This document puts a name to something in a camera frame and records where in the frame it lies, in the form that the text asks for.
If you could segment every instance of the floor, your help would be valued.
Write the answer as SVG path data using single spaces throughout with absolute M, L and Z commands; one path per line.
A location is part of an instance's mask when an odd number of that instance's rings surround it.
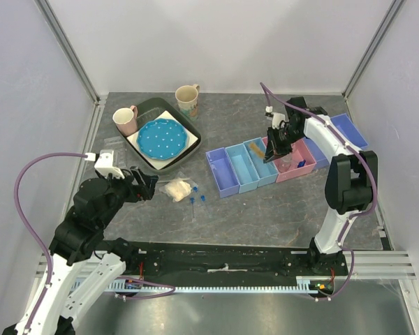
M 104 139 L 119 135 L 112 122 L 115 110 L 157 96 L 176 106 L 174 94 L 109 94 L 93 150 L 99 152 Z M 346 112 L 341 96 L 306 96 L 306 100 L 310 106 L 324 107 L 330 116 Z M 275 105 L 275 111 L 279 110 L 284 108 Z M 188 199 L 174 203 L 166 194 L 157 191 L 152 201 L 125 204 L 106 229 L 105 238 L 307 247 L 320 230 L 328 208 L 324 198 L 327 168 L 220 199 L 205 158 L 206 151 L 265 136 L 269 122 L 263 116 L 264 111 L 265 99 L 261 94 L 201 94 L 200 115 L 195 125 L 202 133 L 202 145 L 176 171 L 160 178 L 171 179 L 179 171 L 190 177 L 199 185 L 200 194 L 207 198 L 211 217 L 201 202 L 197 202 L 196 221 L 191 222 Z M 130 148 L 126 153 L 128 166 L 142 166 Z M 94 177 L 92 164 L 88 164 L 83 179 L 90 177 Z M 345 244 L 356 249 L 382 249 L 375 215 L 358 218 Z
M 397 282 L 349 283 L 331 302 L 298 295 L 183 294 L 127 301 L 103 295 L 77 335 L 410 335 Z

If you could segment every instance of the pink bin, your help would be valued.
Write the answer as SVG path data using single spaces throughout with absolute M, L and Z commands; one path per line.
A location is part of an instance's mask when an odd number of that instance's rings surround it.
M 263 137 L 263 142 L 265 146 L 267 146 L 267 138 Z M 289 170 L 286 170 L 282 163 L 282 158 L 276 159 L 273 161 L 274 166 L 278 169 L 278 177 L 277 183 L 296 178 L 302 176 L 304 174 L 308 174 L 312 172 L 315 168 L 315 158 L 312 156 L 309 148 L 304 143 L 304 140 L 298 140 L 297 142 L 292 144 L 293 152 L 290 154 L 292 155 L 292 164 Z M 303 160 L 306 160 L 306 163 L 303 167 L 297 167 L 297 164 Z

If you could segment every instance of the dark green tray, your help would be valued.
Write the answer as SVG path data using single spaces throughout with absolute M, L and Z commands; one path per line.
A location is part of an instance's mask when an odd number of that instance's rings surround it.
M 157 170 L 153 167 L 147 160 L 144 158 L 140 152 L 123 136 L 129 146 L 134 150 L 134 152 L 144 161 L 146 168 L 149 170 L 163 174 L 168 173 L 183 163 L 186 159 L 188 159 L 200 146 L 202 142 L 202 135 L 197 130 L 197 128 L 189 121 L 187 117 L 185 117 L 182 113 L 178 112 L 171 104 L 169 104 L 166 100 L 162 98 L 150 98 L 149 100 L 143 101 L 142 103 L 137 105 L 138 109 L 138 117 L 137 117 L 137 124 L 138 129 L 141 129 L 147 122 L 152 121 L 159 117 L 165 110 L 167 110 L 179 123 L 183 125 L 189 132 L 194 134 L 197 137 L 197 141 L 191 145 L 185 152 L 180 154 L 180 157 L 171 162 L 170 164 L 166 165 L 161 170 Z

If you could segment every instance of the metal corner post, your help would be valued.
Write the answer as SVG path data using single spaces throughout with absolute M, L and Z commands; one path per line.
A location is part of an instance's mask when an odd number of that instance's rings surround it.
M 357 68 L 355 68 L 354 74 L 352 74 L 349 83 L 346 85 L 346 88 L 343 92 L 343 96 L 347 99 L 354 90 L 358 80 L 364 73 L 367 65 L 371 61 L 371 58 L 374 56 L 378 46 L 381 44 L 383 38 L 385 37 L 388 28 L 390 27 L 392 21 L 398 14 L 400 8 L 405 3 L 405 0 L 393 0 L 389 9 L 386 11 L 385 17 L 382 19 L 382 22 L 378 26 L 378 29 L 374 36 L 371 39 L 371 42 L 368 45 L 365 53 L 363 54 Z
M 67 39 L 67 36 L 64 30 L 62 29 L 62 26 L 59 23 L 59 20 L 54 14 L 54 11 L 52 7 L 50 6 L 48 0 L 34 0 L 34 1 L 39 7 L 43 17 L 45 18 L 45 21 L 50 26 L 54 36 L 56 36 L 56 39 L 59 42 L 62 50 L 64 51 L 68 61 L 72 65 L 75 72 L 78 74 L 78 77 L 81 83 L 84 85 L 84 88 L 87 94 L 89 95 L 90 99 L 92 99 L 95 102 L 95 105 L 97 105 L 99 102 L 99 95 L 96 93 L 96 90 L 93 87 L 93 84 L 91 83 L 89 77 L 85 73 L 85 70 L 82 67 L 82 64 L 80 63 L 79 58 L 75 53 L 75 50 L 70 44 L 70 41 Z

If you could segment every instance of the blue object in pink bin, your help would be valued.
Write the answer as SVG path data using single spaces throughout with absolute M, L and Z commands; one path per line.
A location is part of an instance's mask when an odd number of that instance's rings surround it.
M 175 120 L 155 119 L 140 129 L 137 143 L 144 155 L 165 160 L 178 156 L 186 148 L 187 140 L 184 127 Z

